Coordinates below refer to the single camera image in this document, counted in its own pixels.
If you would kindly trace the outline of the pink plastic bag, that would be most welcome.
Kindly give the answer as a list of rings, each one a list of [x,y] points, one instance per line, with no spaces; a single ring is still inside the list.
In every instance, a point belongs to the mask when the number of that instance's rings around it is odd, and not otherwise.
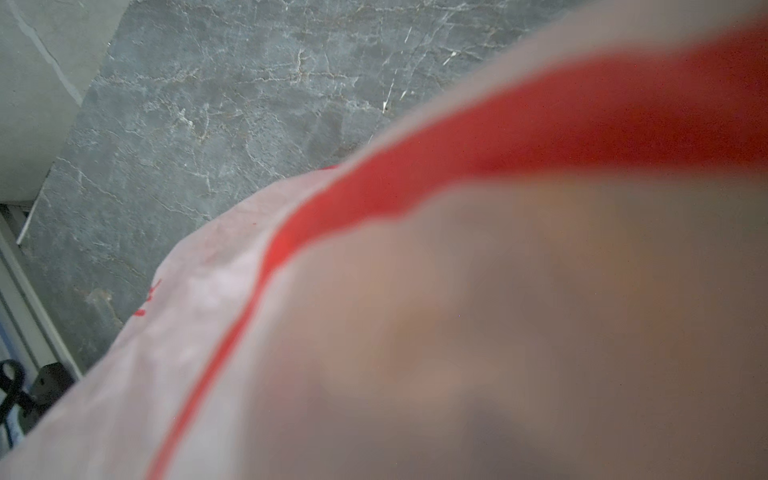
[[[5,479],[763,479],[767,5],[597,1],[181,240]]]

